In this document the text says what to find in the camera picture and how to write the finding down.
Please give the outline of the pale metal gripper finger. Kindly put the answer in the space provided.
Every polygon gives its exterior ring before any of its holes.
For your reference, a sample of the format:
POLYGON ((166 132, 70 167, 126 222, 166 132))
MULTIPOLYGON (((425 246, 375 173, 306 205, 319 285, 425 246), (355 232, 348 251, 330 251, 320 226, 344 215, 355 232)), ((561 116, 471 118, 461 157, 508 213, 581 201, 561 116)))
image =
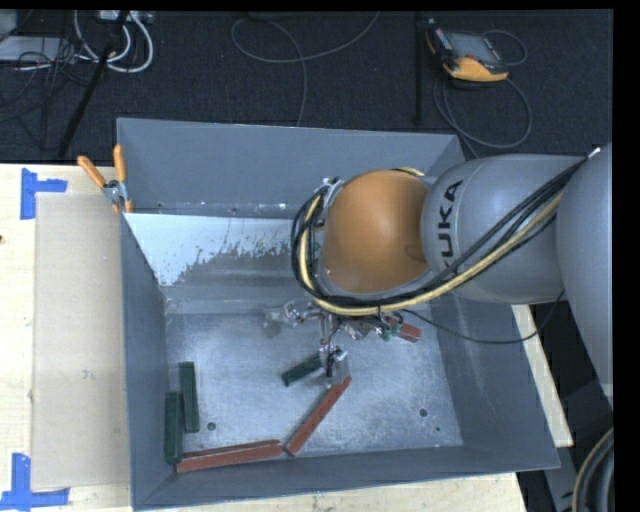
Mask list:
POLYGON ((348 353, 339 346, 326 345, 319 355, 327 386, 341 384, 350 376, 348 353))
POLYGON ((321 309, 311 300, 291 300, 281 306, 266 308, 263 326, 277 334, 283 328, 295 328, 322 315, 321 309))

